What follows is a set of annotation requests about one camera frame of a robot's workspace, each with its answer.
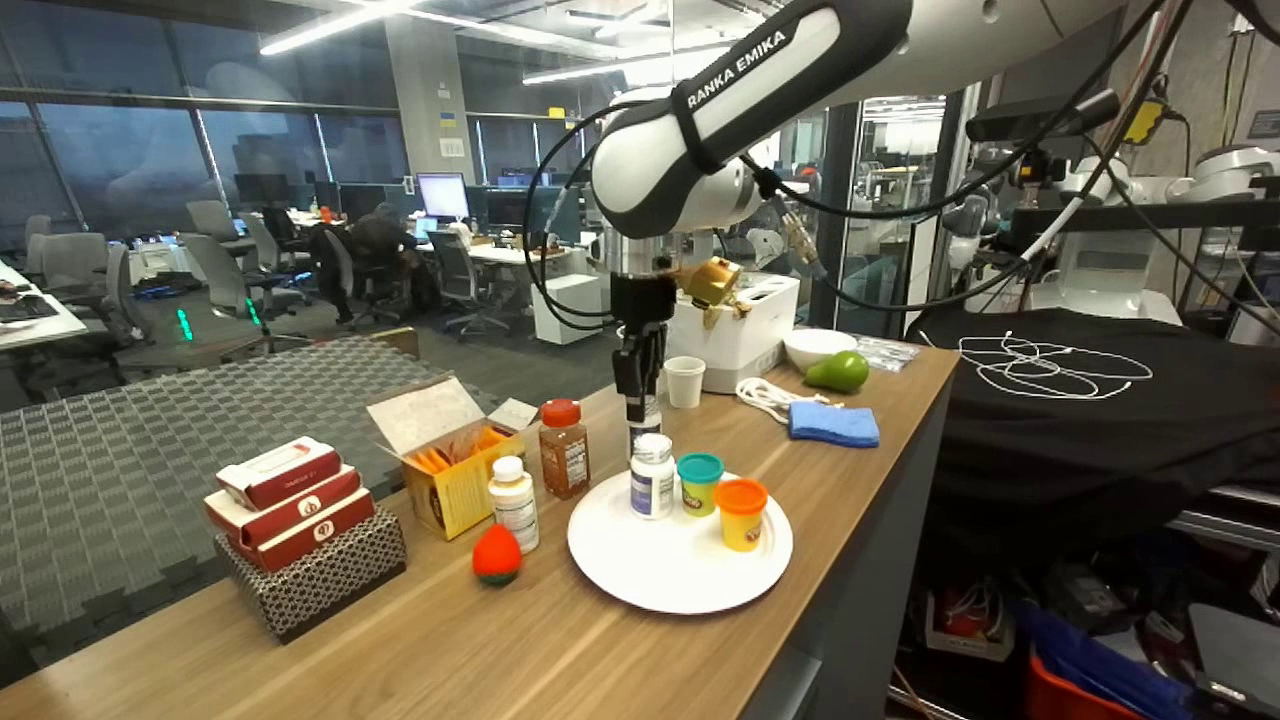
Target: small cup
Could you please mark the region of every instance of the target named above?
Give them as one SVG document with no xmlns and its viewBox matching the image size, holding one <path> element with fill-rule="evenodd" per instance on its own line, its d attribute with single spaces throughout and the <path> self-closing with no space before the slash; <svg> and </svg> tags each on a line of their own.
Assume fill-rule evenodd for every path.
<svg viewBox="0 0 1280 720">
<path fill-rule="evenodd" d="M 748 550 L 766 536 L 770 488 L 759 481 L 726 481 L 716 485 L 721 540 L 738 550 Z"/>
<path fill-rule="evenodd" d="M 712 456 L 712 452 L 689 452 L 678 461 L 679 467 L 679 496 L 686 496 L 686 509 L 691 515 L 712 515 L 716 509 L 716 485 L 726 474 L 726 461 Z"/>
<path fill-rule="evenodd" d="M 701 357 L 671 357 L 664 365 L 670 402 L 696 409 L 705 398 L 705 370 L 707 370 L 707 365 Z"/>
</svg>

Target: white box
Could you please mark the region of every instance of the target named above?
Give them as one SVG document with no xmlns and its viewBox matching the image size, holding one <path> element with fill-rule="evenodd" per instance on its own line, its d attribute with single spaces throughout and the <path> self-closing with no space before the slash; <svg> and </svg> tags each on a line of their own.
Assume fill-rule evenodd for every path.
<svg viewBox="0 0 1280 720">
<path fill-rule="evenodd" d="M 552 275 L 548 280 L 548 291 L 558 304 L 567 304 L 567 308 L 580 308 L 580 310 L 610 310 L 604 308 L 604 280 L 600 275 Z M 580 331 L 580 328 L 563 328 L 548 298 L 542 291 L 534 291 L 534 334 L 543 338 L 543 345 L 577 345 L 585 334 L 600 334 L 600 331 Z"/>
<path fill-rule="evenodd" d="M 701 357 L 707 365 L 705 391 L 738 391 L 738 379 L 782 358 L 785 334 L 795 328 L 800 280 L 748 271 L 738 298 L 752 310 L 721 308 L 712 322 L 689 295 L 678 298 L 670 357 Z"/>
</svg>

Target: white bottle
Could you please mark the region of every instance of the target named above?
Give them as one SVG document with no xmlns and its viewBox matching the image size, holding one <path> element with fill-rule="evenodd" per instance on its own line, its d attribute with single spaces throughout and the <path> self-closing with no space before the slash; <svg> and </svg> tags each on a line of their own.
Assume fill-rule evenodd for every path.
<svg viewBox="0 0 1280 720">
<path fill-rule="evenodd" d="M 634 509 L 641 515 L 664 515 L 678 509 L 678 461 L 671 461 L 671 441 L 661 430 L 637 434 L 637 456 L 634 456 Z"/>
<path fill-rule="evenodd" d="M 542 524 L 537 488 L 521 456 L 491 461 L 489 502 L 491 515 L 516 532 L 521 550 L 527 557 L 542 544 Z"/>
</svg>

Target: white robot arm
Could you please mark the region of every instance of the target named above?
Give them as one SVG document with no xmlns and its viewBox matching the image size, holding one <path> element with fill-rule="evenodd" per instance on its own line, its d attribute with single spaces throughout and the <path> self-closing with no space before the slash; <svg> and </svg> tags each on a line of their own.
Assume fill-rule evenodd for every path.
<svg viewBox="0 0 1280 720">
<path fill-rule="evenodd" d="M 793 0 L 670 99 L 616 114 L 596 144 L 593 187 L 621 231 L 614 357 L 634 430 L 678 308 L 670 235 L 727 227 L 757 210 L 759 187 L 738 155 L 785 118 L 830 99 L 876 90 L 932 96 L 1034 60 L 1126 0 Z"/>
</svg>

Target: white plate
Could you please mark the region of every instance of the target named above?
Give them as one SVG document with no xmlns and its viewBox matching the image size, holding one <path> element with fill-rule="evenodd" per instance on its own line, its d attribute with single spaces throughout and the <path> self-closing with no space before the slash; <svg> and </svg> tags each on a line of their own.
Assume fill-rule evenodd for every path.
<svg viewBox="0 0 1280 720">
<path fill-rule="evenodd" d="M 721 515 L 641 515 L 634 474 L 596 485 L 567 521 L 567 557 L 610 594 L 670 610 L 707 616 L 766 594 L 793 558 L 793 524 L 776 501 L 766 509 L 766 536 L 752 550 L 721 544 Z"/>
</svg>

